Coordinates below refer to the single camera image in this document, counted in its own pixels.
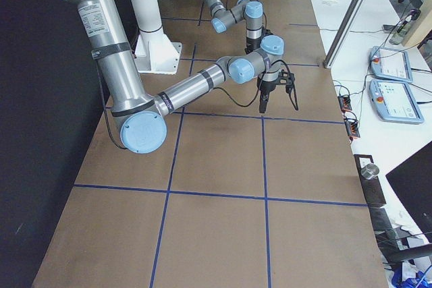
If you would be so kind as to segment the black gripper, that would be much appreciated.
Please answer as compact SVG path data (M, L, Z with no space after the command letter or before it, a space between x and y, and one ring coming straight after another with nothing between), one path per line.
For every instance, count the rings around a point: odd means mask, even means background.
M259 113L266 112L270 92L274 91L277 86L278 75L277 71L258 75L256 85L260 94Z
M262 38L246 38L246 48L245 53L249 54L253 52L254 50L257 50L261 46Z

